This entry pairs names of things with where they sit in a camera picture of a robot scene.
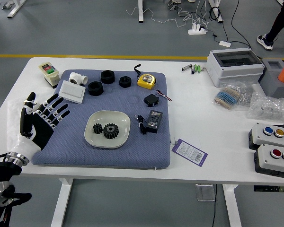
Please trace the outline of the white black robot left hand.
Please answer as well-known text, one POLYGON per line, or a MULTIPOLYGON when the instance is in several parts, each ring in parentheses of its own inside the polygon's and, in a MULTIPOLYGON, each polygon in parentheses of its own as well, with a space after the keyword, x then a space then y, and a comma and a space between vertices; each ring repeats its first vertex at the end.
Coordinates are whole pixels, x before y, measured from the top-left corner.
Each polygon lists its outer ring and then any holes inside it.
POLYGON ((66 109, 67 104, 56 109, 63 101, 58 94, 54 94, 34 110, 35 96, 32 92, 24 102, 20 116, 20 134, 16 145, 10 150, 29 160, 45 148, 58 123, 70 113, 66 109))

